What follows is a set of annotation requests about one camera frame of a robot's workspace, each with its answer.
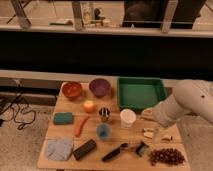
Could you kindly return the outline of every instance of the blue cup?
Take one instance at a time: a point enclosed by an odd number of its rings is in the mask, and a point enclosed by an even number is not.
[[[96,128],[96,134],[101,140],[106,140],[110,135],[110,127],[108,124],[101,123]]]

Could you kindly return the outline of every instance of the black wall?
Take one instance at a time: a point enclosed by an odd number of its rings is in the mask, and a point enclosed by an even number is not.
[[[213,80],[213,39],[2,31],[0,68]]]

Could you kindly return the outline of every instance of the green plastic bin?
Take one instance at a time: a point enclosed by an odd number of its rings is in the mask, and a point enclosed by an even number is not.
[[[142,111],[167,97],[166,89],[159,78],[120,77],[117,86],[118,106],[121,110],[129,108]]]

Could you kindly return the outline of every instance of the floor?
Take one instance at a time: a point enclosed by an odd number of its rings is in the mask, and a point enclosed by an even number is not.
[[[17,130],[18,124],[13,121],[4,123],[0,128],[0,171],[47,171],[38,169],[36,163],[56,99],[54,95],[44,96],[43,105],[42,95],[39,100],[37,95],[37,100],[32,100],[33,96],[25,97],[30,99],[30,109],[37,112],[36,120],[24,130]],[[1,118],[11,117],[11,112],[8,111]],[[212,171],[213,127],[199,116],[187,115],[178,123],[178,128],[191,171]]]
[[[119,27],[124,16],[123,2],[95,2],[94,7],[101,8],[102,14],[111,20],[111,24]],[[213,1],[207,0],[201,10],[201,17],[194,23],[193,30],[213,30]],[[50,22],[61,19],[72,20],[72,5],[69,1],[41,1],[32,0],[26,7],[25,12],[34,26],[47,26]],[[9,25],[17,25],[17,18],[11,17],[14,10],[9,0],[0,1],[0,24],[9,21]]]

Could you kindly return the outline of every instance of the wooden table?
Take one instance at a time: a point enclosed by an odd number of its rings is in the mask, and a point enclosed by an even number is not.
[[[88,84],[82,84],[84,93],[75,101],[70,101],[60,91],[58,100],[55,106],[56,112],[72,112],[74,114],[74,123],[72,125],[56,126],[52,121],[46,133],[46,138],[43,143],[40,156],[38,159],[38,168],[46,169],[75,169],[75,170],[131,170],[131,171],[190,171],[190,166],[186,156],[182,139],[176,125],[169,128],[169,133],[173,135],[172,142],[153,142],[142,136],[143,127],[154,128],[157,124],[152,121],[147,121],[137,117],[133,127],[128,130],[121,129],[119,108],[117,106],[116,86],[113,87],[111,95],[107,95],[101,99],[95,98],[88,90]],[[83,102],[87,99],[92,99],[97,105],[97,110],[93,114],[86,114],[83,110]],[[98,109],[101,107],[108,107],[111,111],[111,116],[108,124],[111,126],[111,135],[107,141],[101,141],[96,136],[96,127],[100,123],[98,116]],[[71,156],[68,161],[53,161],[44,156],[44,150],[48,139],[73,137],[73,129],[76,122],[78,122],[85,115],[90,115],[90,119],[84,125],[83,131],[79,138],[74,137],[75,148],[79,147],[89,139],[94,139],[97,143],[97,148],[85,156],[81,161],[76,161],[74,156]],[[102,162],[101,158],[118,147],[123,142],[139,142],[143,140],[152,149],[160,148],[177,148],[184,155],[186,162],[183,165],[167,166],[165,164],[157,163],[156,166],[151,166],[148,161],[149,157],[145,154],[143,157],[138,157],[133,152],[123,152],[110,162]]]

